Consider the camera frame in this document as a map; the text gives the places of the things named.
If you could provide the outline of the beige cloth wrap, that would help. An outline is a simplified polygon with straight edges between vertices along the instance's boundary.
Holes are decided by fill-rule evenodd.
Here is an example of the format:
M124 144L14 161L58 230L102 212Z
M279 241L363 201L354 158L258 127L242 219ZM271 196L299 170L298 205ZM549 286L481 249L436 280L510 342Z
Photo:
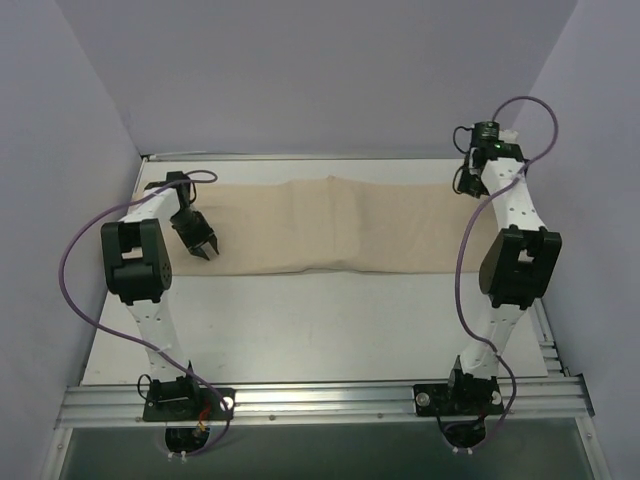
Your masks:
M190 255L162 230L177 276L349 270L432 274L455 269L477 200L446 185L386 185L339 177L277 185L202 185L196 207L218 253Z

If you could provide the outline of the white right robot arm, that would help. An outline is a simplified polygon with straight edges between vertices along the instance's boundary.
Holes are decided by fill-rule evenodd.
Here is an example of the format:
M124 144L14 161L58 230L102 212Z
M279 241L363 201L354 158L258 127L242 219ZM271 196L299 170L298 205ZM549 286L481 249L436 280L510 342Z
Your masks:
M456 313L471 338L443 390L445 403L455 412L500 401L495 381L506 345L521 317L544 296L562 247L561 235L547 228L533 205L526 168L520 147L500 140L472 146L463 163L459 189L486 199L465 227L454 273ZM471 328L462 308L461 270L471 230L488 207L493 209L498 231L478 272L486 307Z

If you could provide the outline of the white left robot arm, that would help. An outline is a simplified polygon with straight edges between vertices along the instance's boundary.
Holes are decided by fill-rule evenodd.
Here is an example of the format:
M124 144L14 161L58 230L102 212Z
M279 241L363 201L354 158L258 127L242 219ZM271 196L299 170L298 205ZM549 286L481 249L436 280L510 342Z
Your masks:
M108 290L133 317L149 358L146 402L166 406L179 419L200 411L202 390L171 318L173 272L162 225L170 224L189 255L208 261L210 253L218 254L217 236L194 206L196 198L194 179L172 171L148 184L130 213L100 230Z

